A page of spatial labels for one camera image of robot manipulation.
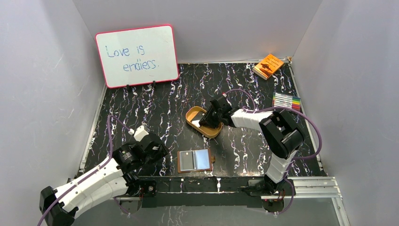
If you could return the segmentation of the black credit card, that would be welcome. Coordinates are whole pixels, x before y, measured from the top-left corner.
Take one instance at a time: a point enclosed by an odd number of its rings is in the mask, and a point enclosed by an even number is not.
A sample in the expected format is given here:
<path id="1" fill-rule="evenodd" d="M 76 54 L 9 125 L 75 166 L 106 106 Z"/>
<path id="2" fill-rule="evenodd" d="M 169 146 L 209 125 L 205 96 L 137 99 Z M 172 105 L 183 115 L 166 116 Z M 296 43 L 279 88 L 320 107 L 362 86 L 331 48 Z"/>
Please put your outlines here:
<path id="1" fill-rule="evenodd" d="M 194 157 L 192 151 L 180 152 L 180 163 L 181 171 L 194 170 Z"/>
<path id="2" fill-rule="evenodd" d="M 191 119 L 191 123 L 195 126 L 195 127 L 200 127 L 200 121 L 203 118 L 205 114 L 203 112 L 197 112 L 197 114 Z"/>

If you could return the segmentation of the brown leather card holder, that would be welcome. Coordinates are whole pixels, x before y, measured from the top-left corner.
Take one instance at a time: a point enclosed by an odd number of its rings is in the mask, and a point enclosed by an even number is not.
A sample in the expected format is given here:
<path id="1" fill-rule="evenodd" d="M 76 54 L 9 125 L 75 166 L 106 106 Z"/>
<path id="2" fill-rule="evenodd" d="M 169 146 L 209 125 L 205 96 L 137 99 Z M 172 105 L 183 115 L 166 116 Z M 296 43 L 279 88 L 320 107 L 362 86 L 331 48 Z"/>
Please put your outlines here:
<path id="1" fill-rule="evenodd" d="M 201 172 L 213 169 L 213 163 L 215 162 L 215 156 L 211 155 L 210 149 L 200 149 L 200 150 L 187 150 L 192 151 L 194 157 L 194 170 L 181 171 L 180 170 L 180 152 L 177 152 L 177 171 L 178 173 L 190 173 L 190 172 Z"/>

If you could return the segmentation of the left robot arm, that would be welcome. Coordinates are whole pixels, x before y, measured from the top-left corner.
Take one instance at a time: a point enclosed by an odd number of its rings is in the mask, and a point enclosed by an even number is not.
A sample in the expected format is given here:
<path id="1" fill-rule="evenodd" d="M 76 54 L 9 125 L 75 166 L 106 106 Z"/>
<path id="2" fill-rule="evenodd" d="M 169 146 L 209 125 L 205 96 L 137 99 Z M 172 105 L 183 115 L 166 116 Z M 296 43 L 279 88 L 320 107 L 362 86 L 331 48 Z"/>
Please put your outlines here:
<path id="1" fill-rule="evenodd" d="M 42 217 L 38 224 L 70 226 L 82 213 L 106 200 L 143 193 L 145 183 L 137 171 L 161 160 L 168 152 L 158 135 L 146 131 L 135 135 L 132 141 L 80 177 L 57 188 L 42 189 L 39 204 Z"/>

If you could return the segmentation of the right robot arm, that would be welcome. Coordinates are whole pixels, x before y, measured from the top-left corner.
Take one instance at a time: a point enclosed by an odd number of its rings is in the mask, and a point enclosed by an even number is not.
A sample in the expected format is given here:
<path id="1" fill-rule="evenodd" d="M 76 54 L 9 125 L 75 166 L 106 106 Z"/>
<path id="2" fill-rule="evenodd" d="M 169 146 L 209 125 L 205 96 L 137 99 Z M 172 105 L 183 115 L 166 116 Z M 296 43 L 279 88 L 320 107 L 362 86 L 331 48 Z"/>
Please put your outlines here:
<path id="1" fill-rule="evenodd" d="M 258 189 L 263 189 L 271 195 L 277 195 L 283 190 L 288 168 L 304 142 L 302 129 L 291 114 L 283 108 L 265 112 L 233 108 L 225 96 L 211 100 L 210 103 L 211 106 L 194 125 L 200 129 L 216 129 L 223 124 L 261 132 L 272 155 L 269 168 L 264 176 L 264 184 L 258 186 Z"/>

